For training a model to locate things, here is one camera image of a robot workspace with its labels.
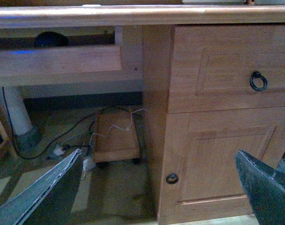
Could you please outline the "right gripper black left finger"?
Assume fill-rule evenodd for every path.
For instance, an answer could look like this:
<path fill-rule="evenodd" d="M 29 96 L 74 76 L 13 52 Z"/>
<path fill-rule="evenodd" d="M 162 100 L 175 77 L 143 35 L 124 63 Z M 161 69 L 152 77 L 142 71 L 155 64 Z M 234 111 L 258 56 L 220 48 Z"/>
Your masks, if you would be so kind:
<path fill-rule="evenodd" d="M 66 225 L 82 175 L 76 149 L 42 177 L 0 206 L 0 225 Z"/>

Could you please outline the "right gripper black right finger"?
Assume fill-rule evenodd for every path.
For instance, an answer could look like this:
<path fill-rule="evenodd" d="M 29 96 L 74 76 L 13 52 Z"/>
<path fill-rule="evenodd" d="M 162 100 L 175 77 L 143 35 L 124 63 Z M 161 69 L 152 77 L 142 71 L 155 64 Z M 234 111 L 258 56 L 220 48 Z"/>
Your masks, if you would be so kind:
<path fill-rule="evenodd" d="M 260 225 L 285 225 L 285 159 L 274 169 L 244 150 L 235 155 L 241 186 Z"/>

